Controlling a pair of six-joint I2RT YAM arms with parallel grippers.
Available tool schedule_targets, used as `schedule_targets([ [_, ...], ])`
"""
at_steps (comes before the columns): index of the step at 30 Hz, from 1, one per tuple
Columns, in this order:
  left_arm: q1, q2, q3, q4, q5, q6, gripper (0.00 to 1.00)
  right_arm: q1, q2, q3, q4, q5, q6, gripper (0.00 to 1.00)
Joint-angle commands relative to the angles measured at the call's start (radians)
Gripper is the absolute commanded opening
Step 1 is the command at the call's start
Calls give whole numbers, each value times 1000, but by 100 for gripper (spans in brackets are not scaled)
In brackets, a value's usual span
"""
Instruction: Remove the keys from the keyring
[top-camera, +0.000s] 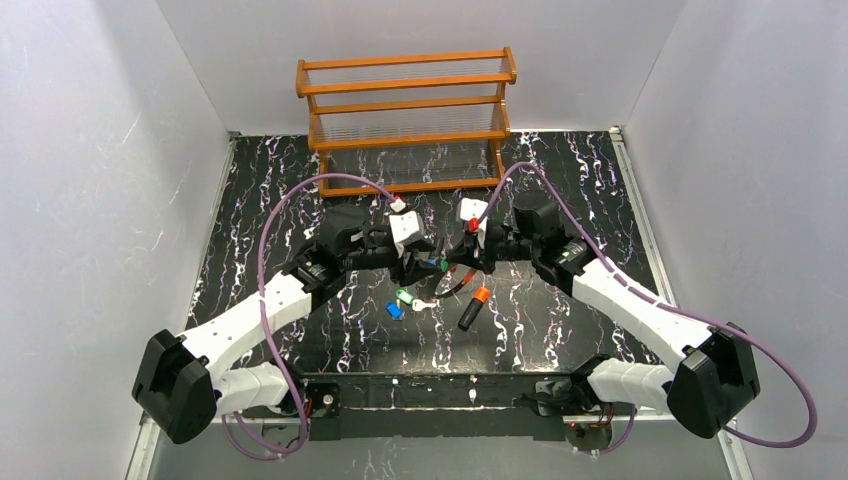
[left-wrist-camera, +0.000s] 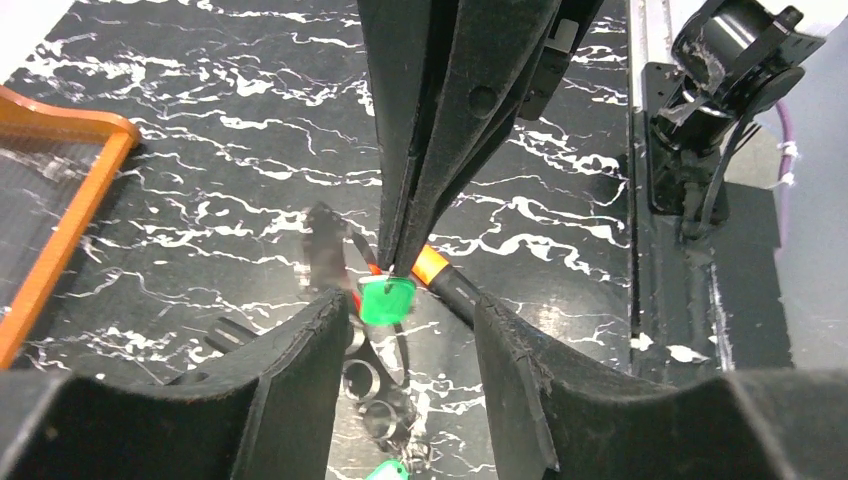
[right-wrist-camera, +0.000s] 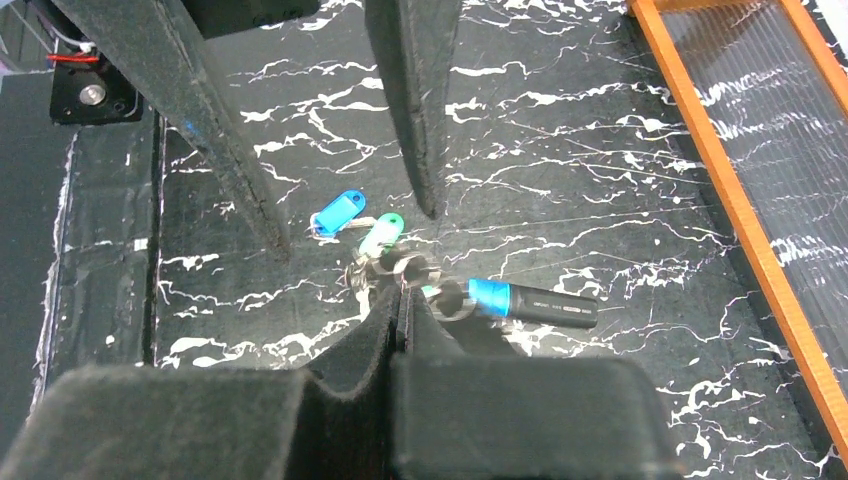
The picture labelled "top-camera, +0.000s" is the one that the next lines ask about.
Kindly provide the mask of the blue key tag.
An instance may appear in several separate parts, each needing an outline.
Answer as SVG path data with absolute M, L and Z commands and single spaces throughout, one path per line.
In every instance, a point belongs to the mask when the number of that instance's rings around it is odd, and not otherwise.
M 387 302 L 385 310 L 393 320 L 402 320 L 404 318 L 404 310 L 398 302 Z

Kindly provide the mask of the pale green key tag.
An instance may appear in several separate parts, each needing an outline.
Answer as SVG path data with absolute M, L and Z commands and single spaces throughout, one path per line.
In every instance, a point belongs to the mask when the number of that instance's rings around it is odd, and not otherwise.
M 425 301 L 421 299 L 414 299 L 411 304 L 411 308 L 413 311 L 421 312 L 427 309 L 436 308 L 439 305 L 437 301 Z

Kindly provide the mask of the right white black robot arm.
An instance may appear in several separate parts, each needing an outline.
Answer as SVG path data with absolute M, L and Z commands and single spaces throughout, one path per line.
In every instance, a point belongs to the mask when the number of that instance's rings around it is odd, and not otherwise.
M 760 393 L 752 348 L 735 334 L 667 310 L 650 290 L 606 268 L 587 242 L 567 233 L 542 193 L 519 196 L 513 225 L 491 225 L 482 200 L 461 200 L 462 239 L 451 263 L 493 273 L 499 262 L 528 261 L 546 283 L 603 313 L 655 354 L 657 365 L 598 355 L 571 373 L 552 404 L 588 409 L 629 403 L 669 412 L 690 433 L 714 437 Z

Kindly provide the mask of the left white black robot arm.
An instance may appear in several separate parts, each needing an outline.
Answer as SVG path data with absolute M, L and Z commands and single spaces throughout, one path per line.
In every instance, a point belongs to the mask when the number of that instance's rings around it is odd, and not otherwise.
M 411 209 L 372 226 L 356 207 L 333 207 L 264 292 L 198 327 L 153 335 L 132 398 L 175 444 L 194 439 L 218 416 L 295 400 L 298 396 L 277 362 L 238 368 L 236 361 L 267 334 L 322 308 L 354 271 L 385 269 L 399 286 L 439 273 L 427 260 L 435 249 L 425 237 L 421 215 Z

